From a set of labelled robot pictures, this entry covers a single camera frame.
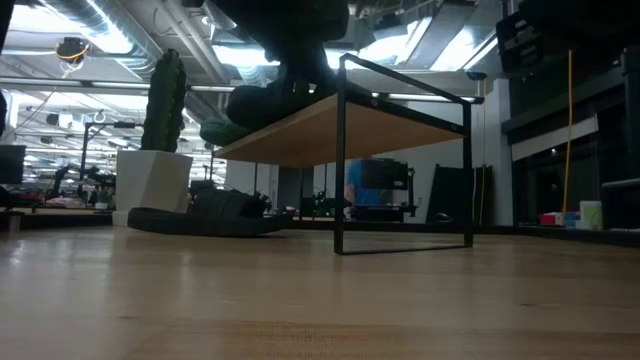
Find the computer monitor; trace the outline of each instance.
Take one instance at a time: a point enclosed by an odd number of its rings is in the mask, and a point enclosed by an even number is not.
[[[365,189],[407,190],[409,166],[393,159],[362,160],[362,187]]]
[[[0,184],[22,184],[26,151],[22,145],[0,145]]]

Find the ceiling duct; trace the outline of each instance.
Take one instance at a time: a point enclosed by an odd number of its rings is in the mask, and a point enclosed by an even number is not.
[[[144,82],[151,80],[162,50],[116,0],[39,0],[63,18],[80,26],[81,33],[107,53],[120,53],[116,61]],[[216,110],[198,95],[187,93],[185,105],[200,119]]]
[[[451,40],[462,30],[475,9],[475,2],[444,0],[407,64],[431,68]]]

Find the ceiling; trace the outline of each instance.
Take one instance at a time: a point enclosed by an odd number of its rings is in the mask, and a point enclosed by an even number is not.
[[[112,25],[118,27],[123,23],[127,23],[129,26],[133,24],[145,36],[145,46],[148,47],[145,50],[150,52],[154,48],[158,51],[169,48],[176,49],[185,63],[188,82],[192,85],[220,84],[221,79],[232,85],[242,84],[243,78],[239,69],[242,70],[247,66],[258,69],[266,81],[270,81],[276,76],[277,64],[268,63],[264,59],[262,49],[255,43],[243,43],[224,31],[214,31],[212,37],[211,26],[205,19],[205,13],[202,9],[184,9],[178,6],[179,0],[118,1],[124,12],[120,14],[119,20]],[[117,5],[118,1],[96,0],[95,4],[111,3],[113,5],[115,3]],[[360,1],[361,6],[358,6],[358,2],[354,1],[351,5],[352,16],[345,37],[329,42],[325,46],[330,64],[336,63],[341,54],[352,52],[454,94],[475,95],[476,83],[469,80],[463,69],[460,68],[478,51],[479,45],[491,36],[496,22],[501,18],[500,1],[466,2],[460,8],[464,11],[459,11],[458,8],[448,8],[450,17],[447,18],[447,21],[442,20],[444,19],[442,14],[445,13],[443,9],[452,4],[452,1],[454,0],[445,0],[444,3],[431,0]],[[179,10],[183,11],[185,18],[188,19],[188,26],[184,23],[179,24],[178,29],[171,26],[171,21],[167,18],[169,15],[162,11],[162,6],[169,10],[174,9],[174,11],[169,11],[169,14],[173,14],[176,18],[179,18],[177,10],[171,6],[179,7]],[[407,34],[390,40],[379,40],[358,52],[356,48],[360,43],[363,24],[368,29],[372,23],[375,24],[376,16],[389,11],[397,11],[400,8],[404,12],[399,17],[405,23],[403,26],[407,27]],[[189,29],[195,30],[195,33],[189,32]],[[69,79],[115,82],[143,81],[139,74],[137,75],[131,69],[123,66],[122,56],[105,53],[97,45],[98,42],[88,36],[90,34],[86,30],[78,23],[61,19],[59,14],[55,14],[51,9],[45,9],[41,6],[16,5],[5,51],[0,57],[0,76],[60,78],[68,70],[68,65],[61,64],[54,49],[65,37],[79,37],[88,38],[88,41],[92,41],[94,46],[91,47],[82,67],[70,73]],[[441,34],[439,39],[446,40],[446,43],[436,44],[434,41],[429,43],[430,36],[434,37],[432,33],[438,33],[438,31]],[[178,34],[179,32],[182,32],[183,35],[186,34],[186,37]],[[203,50],[197,46],[198,41],[201,44],[208,44],[209,47],[211,44],[216,44],[215,47],[208,49],[210,54],[208,57],[205,54],[205,61],[202,61]],[[424,49],[435,48],[442,51],[438,54],[434,54],[433,51],[431,53],[424,51]],[[406,57],[406,60],[400,61],[403,56]],[[496,49],[489,51],[475,66],[466,70],[484,71],[490,77],[500,76]],[[376,92],[416,92],[416,89],[405,84],[389,81],[389,79],[361,68],[350,69],[348,76],[351,81]],[[42,112],[35,115],[33,108],[38,108],[43,100],[51,94],[50,91],[18,91],[13,89],[10,90],[10,93],[14,101],[20,102],[19,112],[15,116],[15,121],[19,126],[19,130],[16,131],[17,141],[28,145],[30,155],[39,159],[36,162],[30,162],[32,163],[30,165],[36,169],[33,173],[37,173],[39,167],[45,172],[49,171],[44,170],[49,166],[47,164],[57,166],[53,160],[62,156],[71,162],[76,162],[79,158],[77,150],[82,148],[84,133],[82,121],[90,121],[100,111],[107,117],[105,123],[129,121],[142,124],[145,118],[146,96],[144,93],[138,96],[118,95],[116,92],[113,94],[55,93],[46,102]],[[205,108],[211,109],[213,113],[224,113],[227,94],[210,92],[200,93],[197,96],[198,101],[205,104]],[[74,121],[79,121],[80,126],[62,128],[48,125],[46,118],[49,113],[62,113],[66,117],[72,116]],[[198,123],[203,120],[202,114],[202,111],[189,112],[190,121],[186,121],[186,128],[182,133],[184,142],[181,143],[179,149],[179,152],[193,154],[195,157],[196,163],[194,163],[194,171],[192,171],[194,179],[204,178],[203,165],[208,165],[209,162],[210,152],[205,149],[204,142],[198,136]],[[110,139],[124,138],[130,145],[125,147],[135,149],[136,144],[139,144],[142,130],[140,127],[136,129],[107,127],[103,131],[106,131],[107,134],[95,134],[95,137],[89,142],[88,148],[91,150],[89,161],[97,161],[96,164],[102,166],[101,168],[106,171],[114,171],[114,164],[110,160],[109,154],[122,146],[114,146]],[[52,143],[44,144],[42,142],[43,136],[51,138]],[[45,151],[47,149],[55,149],[55,151],[47,152]],[[224,181],[226,174],[224,165],[224,161],[216,161],[214,179]]]

